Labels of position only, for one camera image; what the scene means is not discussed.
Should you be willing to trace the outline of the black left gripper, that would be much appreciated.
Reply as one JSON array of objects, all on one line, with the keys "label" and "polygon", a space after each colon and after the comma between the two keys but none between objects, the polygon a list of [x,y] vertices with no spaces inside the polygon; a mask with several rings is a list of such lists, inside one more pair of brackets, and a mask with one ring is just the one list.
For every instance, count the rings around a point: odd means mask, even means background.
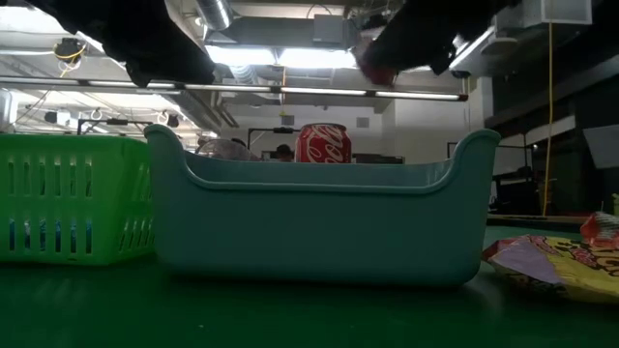
[{"label": "black left gripper", "polygon": [[126,63],[132,82],[212,84],[216,65],[168,14],[165,0],[26,0]]}]

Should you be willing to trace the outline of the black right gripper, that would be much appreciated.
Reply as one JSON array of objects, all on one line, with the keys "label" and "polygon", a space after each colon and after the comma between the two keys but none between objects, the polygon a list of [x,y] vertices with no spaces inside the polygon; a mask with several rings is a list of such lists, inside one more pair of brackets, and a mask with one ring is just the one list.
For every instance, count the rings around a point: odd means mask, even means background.
[{"label": "black right gripper", "polygon": [[365,51],[365,66],[374,70],[401,72],[421,66],[441,74],[456,60],[460,39],[471,44],[490,26],[500,11],[521,0],[410,0],[414,34],[420,41],[410,44],[410,12],[400,9]]}]

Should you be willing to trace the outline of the pink lollipop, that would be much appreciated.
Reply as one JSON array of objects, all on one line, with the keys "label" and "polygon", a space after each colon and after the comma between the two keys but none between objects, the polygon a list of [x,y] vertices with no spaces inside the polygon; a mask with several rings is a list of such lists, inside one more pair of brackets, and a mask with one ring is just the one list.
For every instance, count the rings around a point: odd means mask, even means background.
[{"label": "pink lollipop", "polygon": [[398,71],[391,68],[376,67],[371,65],[365,58],[370,41],[359,43],[354,48],[356,65],[363,76],[373,85],[393,88],[398,76]]}]

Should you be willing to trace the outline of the blue candy packet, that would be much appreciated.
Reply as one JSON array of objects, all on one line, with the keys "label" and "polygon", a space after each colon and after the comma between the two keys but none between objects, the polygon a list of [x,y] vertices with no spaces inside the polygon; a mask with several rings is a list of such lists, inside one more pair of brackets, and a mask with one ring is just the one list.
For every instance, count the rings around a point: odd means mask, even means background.
[{"label": "blue candy packet", "polygon": [[[40,251],[45,251],[46,250],[46,221],[44,219],[42,219],[39,222],[39,245],[40,245]],[[28,220],[26,220],[23,223],[23,241],[24,241],[24,247],[29,249],[31,247],[31,225],[30,222]],[[16,246],[16,224],[15,221],[10,218],[9,219],[9,250],[14,250]]]},{"label": "blue candy packet", "polygon": [[[62,250],[62,221],[57,219],[54,222],[54,250],[56,252],[60,252]],[[93,229],[92,229],[92,221],[91,220],[87,220],[86,221],[86,225],[85,225],[85,234],[86,234],[86,246],[85,246],[85,252],[87,254],[91,254],[92,250],[93,250]],[[77,239],[77,225],[76,225],[76,221],[72,220],[70,223],[70,237],[71,237],[71,242],[70,242],[70,252],[71,253],[76,253],[76,249],[77,249],[77,244],[76,244],[76,239]]]}]

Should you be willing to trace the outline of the yellow Sour Patch candy packet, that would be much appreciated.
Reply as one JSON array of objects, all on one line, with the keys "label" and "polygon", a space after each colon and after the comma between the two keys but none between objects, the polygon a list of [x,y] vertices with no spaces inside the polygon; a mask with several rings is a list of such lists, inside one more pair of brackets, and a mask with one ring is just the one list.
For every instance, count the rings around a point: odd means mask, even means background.
[{"label": "yellow Sour Patch candy packet", "polygon": [[494,242],[483,260],[520,288],[571,301],[619,305],[619,248],[525,235]]}]

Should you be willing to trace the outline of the orange candy packet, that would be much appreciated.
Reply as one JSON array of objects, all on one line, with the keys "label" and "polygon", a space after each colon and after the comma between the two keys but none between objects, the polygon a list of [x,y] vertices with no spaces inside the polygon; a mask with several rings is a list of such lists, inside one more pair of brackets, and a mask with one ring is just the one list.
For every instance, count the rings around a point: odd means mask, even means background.
[{"label": "orange candy packet", "polygon": [[580,226],[580,235],[589,246],[619,249],[619,217],[596,212]]}]

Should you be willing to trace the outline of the red Coca-Cola can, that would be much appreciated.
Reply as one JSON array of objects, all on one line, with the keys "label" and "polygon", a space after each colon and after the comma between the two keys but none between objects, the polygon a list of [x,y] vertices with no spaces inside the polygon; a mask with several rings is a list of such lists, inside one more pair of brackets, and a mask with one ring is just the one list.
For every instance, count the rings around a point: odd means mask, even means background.
[{"label": "red Coca-Cola can", "polygon": [[304,125],[295,146],[295,160],[297,162],[351,162],[351,139],[344,125],[333,123]]}]

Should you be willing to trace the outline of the green slotted plastic basket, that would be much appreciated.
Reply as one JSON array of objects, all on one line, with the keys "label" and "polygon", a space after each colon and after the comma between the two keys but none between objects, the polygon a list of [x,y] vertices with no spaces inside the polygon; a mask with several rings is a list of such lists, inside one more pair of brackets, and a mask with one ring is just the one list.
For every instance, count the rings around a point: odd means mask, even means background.
[{"label": "green slotted plastic basket", "polygon": [[[9,250],[9,219],[16,246]],[[40,251],[39,222],[46,221]],[[62,250],[54,250],[54,222],[62,221]],[[23,223],[31,225],[24,247]],[[77,249],[70,252],[70,223]],[[85,252],[86,221],[93,250]],[[126,137],[0,134],[0,262],[110,265],[154,250],[148,148]]]}]

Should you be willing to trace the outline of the teal plastic bin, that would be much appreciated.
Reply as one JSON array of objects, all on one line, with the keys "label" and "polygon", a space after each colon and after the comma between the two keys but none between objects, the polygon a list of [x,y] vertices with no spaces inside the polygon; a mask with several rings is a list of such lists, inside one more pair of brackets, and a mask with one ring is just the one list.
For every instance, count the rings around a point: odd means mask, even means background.
[{"label": "teal plastic bin", "polygon": [[174,273],[438,287],[479,270],[493,130],[424,164],[214,159],[164,126],[145,136],[155,249]]}]

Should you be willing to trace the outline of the silver ribbed ventilation duct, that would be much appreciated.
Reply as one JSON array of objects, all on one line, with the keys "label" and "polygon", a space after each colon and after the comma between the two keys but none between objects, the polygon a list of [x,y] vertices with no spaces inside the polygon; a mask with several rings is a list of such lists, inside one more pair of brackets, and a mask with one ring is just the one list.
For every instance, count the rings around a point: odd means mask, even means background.
[{"label": "silver ribbed ventilation duct", "polygon": [[[227,0],[164,0],[164,4],[169,17],[199,51],[197,66],[190,68],[190,76],[197,77],[198,81],[188,82],[186,86],[208,84],[206,79],[198,76],[200,68],[206,68],[208,77],[216,81],[221,75],[207,52],[206,39],[230,26],[233,12]],[[222,127],[239,127],[225,108],[219,91],[186,90],[172,99],[189,112],[190,119],[201,129],[219,131]]]}]

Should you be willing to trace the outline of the grey rectangular air duct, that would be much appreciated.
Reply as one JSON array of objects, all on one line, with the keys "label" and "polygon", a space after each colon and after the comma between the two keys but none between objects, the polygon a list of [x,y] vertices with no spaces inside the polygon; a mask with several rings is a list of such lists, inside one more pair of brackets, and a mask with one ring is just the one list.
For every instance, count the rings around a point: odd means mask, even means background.
[{"label": "grey rectangular air duct", "polygon": [[351,18],[360,0],[229,0],[231,24],[208,45],[348,49],[360,39]]}]

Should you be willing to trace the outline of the black table frame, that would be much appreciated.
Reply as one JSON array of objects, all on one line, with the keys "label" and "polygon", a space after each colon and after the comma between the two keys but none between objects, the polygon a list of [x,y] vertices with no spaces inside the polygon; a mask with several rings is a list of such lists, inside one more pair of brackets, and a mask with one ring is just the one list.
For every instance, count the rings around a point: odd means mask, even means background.
[{"label": "black table frame", "polygon": [[511,226],[556,232],[578,233],[580,226],[586,220],[587,217],[488,215],[486,218],[486,224],[488,226]]}]

